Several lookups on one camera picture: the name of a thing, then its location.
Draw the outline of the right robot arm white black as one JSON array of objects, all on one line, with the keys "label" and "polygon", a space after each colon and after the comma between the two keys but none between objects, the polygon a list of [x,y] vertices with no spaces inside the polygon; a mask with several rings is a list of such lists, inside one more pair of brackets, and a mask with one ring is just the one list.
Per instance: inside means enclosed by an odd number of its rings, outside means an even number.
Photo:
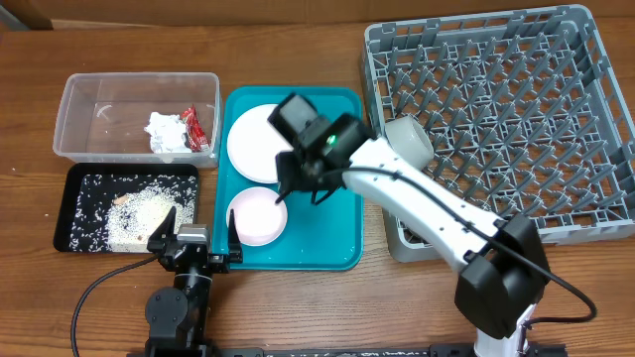
[{"label": "right robot arm white black", "polygon": [[462,356],[564,356],[564,346],[531,344],[539,323],[594,320],[596,304],[555,275],[535,223],[523,214],[504,219],[474,206],[400,157],[356,117],[335,121],[292,93],[268,118],[291,145],[276,157],[279,196],[310,193],[322,202],[346,188],[379,204],[431,243],[457,274],[454,304],[476,328]]}]

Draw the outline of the grey bowl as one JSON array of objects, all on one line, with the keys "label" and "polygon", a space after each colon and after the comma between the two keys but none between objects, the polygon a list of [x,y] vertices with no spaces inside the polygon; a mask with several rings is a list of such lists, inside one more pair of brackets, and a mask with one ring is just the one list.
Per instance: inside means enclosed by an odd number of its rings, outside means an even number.
[{"label": "grey bowl", "polygon": [[433,159],[429,136],[412,116],[388,122],[384,131],[393,150],[417,170],[422,171]]}]

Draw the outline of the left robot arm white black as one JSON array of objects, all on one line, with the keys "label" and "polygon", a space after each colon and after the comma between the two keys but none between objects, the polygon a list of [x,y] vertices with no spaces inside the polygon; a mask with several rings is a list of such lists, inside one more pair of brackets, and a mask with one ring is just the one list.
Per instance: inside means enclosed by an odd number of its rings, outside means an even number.
[{"label": "left robot arm white black", "polygon": [[159,264],[175,276],[170,287],[155,291],[146,303],[150,331],[145,354],[219,356],[219,349],[205,337],[208,302],[212,276],[227,274],[231,264],[243,262],[235,218],[229,216],[229,252],[216,254],[207,225],[184,224],[176,229],[176,215],[172,208],[147,242]]}]

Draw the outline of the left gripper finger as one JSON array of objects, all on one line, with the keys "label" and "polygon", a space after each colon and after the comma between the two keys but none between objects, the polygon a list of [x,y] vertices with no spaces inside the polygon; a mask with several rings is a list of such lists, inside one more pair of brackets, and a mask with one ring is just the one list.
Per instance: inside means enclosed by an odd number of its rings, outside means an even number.
[{"label": "left gripper finger", "polygon": [[236,221],[235,221],[235,213],[233,209],[229,210],[228,250],[229,250],[229,262],[231,264],[243,263],[242,244],[238,236],[238,231],[236,228]]},{"label": "left gripper finger", "polygon": [[151,253],[162,253],[168,243],[175,237],[174,229],[177,209],[173,206],[159,227],[149,236],[147,250]]}]

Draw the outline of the white napkin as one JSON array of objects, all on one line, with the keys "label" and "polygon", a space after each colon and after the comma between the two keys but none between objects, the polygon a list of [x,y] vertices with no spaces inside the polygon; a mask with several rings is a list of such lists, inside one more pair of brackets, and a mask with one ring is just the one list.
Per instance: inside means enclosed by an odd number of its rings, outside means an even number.
[{"label": "white napkin", "polygon": [[155,154],[190,153],[186,144],[186,124],[177,114],[152,112],[144,131],[150,135],[150,148]]}]

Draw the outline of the red snack wrapper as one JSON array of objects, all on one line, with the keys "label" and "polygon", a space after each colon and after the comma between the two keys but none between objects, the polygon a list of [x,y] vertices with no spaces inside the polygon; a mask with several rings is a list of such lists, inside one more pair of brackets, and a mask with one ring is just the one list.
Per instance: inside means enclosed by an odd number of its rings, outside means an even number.
[{"label": "red snack wrapper", "polygon": [[182,122],[186,125],[188,146],[193,152],[202,152],[210,148],[210,143],[200,126],[197,112],[192,105],[181,115]]}]

